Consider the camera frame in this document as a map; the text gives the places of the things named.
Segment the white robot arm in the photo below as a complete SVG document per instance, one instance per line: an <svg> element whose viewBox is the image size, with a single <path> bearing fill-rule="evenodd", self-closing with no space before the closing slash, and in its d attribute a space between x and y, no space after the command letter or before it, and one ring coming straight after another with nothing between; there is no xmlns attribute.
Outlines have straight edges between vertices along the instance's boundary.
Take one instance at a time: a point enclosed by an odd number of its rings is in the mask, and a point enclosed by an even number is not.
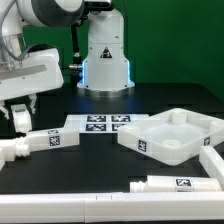
<svg viewBox="0 0 224 224"><path fill-rule="evenodd" d="M84 10L84 0L0 0L0 111L7 100L63 85L56 48L33 51L25 45L23 27L69 27Z"/></svg>

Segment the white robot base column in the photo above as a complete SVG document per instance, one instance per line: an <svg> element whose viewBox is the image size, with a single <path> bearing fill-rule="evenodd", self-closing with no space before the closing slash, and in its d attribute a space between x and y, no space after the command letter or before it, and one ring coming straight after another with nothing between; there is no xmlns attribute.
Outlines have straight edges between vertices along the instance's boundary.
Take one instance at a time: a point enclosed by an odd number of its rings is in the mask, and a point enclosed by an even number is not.
<svg viewBox="0 0 224 224"><path fill-rule="evenodd" d="M124 55L124 18L112 0L84 0L88 14L88 55L82 62L80 93L93 97L130 94L135 83Z"/></svg>

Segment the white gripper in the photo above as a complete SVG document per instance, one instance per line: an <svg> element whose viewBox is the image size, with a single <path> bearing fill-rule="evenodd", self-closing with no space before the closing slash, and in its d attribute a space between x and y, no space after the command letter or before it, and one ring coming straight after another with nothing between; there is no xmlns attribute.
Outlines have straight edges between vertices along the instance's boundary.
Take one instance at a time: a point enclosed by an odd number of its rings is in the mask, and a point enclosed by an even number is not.
<svg viewBox="0 0 224 224"><path fill-rule="evenodd" d="M35 93L60 88L63 83L55 48L32 52L22 63L0 61L0 101L29 95L32 114L36 112ZM1 105L0 111L8 120L5 106Z"/></svg>

